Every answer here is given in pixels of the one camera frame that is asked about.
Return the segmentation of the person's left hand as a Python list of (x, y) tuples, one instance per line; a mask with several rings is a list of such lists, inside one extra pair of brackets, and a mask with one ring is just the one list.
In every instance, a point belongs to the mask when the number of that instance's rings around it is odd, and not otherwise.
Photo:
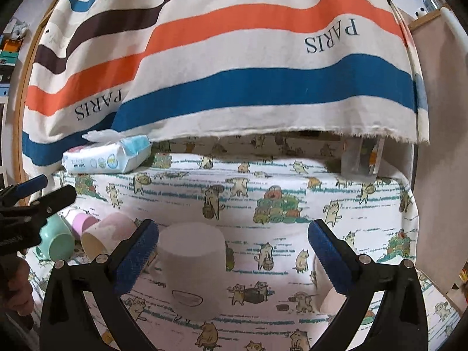
[(9, 255), (1, 257), (1, 269), (2, 305), (20, 316), (30, 315), (34, 301), (29, 283), (29, 264), (21, 257)]

